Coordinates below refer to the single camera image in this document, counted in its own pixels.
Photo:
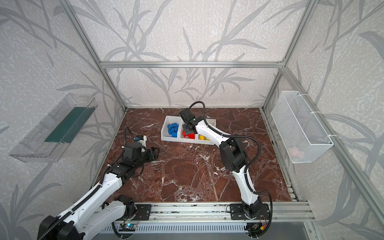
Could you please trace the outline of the red long lego brick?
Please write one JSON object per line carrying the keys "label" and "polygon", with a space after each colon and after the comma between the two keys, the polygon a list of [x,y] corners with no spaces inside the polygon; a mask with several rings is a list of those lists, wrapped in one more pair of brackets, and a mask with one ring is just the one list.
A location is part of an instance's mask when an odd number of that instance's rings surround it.
{"label": "red long lego brick", "polygon": [[186,138],[188,138],[188,139],[195,139],[195,133],[188,134],[188,135],[186,136]]}

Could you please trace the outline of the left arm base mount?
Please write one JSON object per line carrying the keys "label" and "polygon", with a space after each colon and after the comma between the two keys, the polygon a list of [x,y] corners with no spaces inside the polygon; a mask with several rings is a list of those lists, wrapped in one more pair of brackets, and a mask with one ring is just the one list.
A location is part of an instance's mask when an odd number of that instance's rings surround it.
{"label": "left arm base mount", "polygon": [[151,214],[151,204],[135,205],[135,210],[129,210],[128,214],[119,219],[119,221],[148,221]]}

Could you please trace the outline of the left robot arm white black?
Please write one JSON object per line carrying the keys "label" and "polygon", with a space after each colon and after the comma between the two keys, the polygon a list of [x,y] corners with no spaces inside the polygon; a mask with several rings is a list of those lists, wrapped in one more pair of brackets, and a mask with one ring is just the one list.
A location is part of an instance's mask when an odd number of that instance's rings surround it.
{"label": "left robot arm white black", "polygon": [[41,222],[38,239],[91,240],[116,220],[135,218],[138,213],[135,202],[125,195],[117,196],[101,211],[98,209],[138,168],[157,160],[159,153],[159,148],[146,148],[141,142],[126,145],[93,188],[58,216],[48,216]]}

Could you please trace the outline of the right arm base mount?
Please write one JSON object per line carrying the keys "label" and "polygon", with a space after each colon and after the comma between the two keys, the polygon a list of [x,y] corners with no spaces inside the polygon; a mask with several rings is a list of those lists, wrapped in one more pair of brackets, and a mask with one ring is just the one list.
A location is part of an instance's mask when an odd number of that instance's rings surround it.
{"label": "right arm base mount", "polygon": [[230,204],[228,212],[231,215],[231,220],[269,220],[272,211],[268,204],[262,204],[261,208],[253,214],[248,216],[248,212],[245,210],[242,204]]}

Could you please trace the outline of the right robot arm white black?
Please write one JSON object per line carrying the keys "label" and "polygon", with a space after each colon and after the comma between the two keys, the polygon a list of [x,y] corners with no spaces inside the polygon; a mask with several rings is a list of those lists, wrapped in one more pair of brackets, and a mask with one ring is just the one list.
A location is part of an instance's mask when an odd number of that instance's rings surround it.
{"label": "right robot arm white black", "polygon": [[[255,190],[249,168],[261,154],[260,142],[250,136],[227,134],[208,123],[206,116],[195,116],[190,108],[180,111],[180,116],[184,122],[183,129],[186,134],[194,133],[207,137],[219,148],[224,167],[233,174],[239,187],[246,217],[255,219],[263,202],[260,193]],[[248,154],[242,139],[254,141],[258,148],[251,161],[248,161]]]}

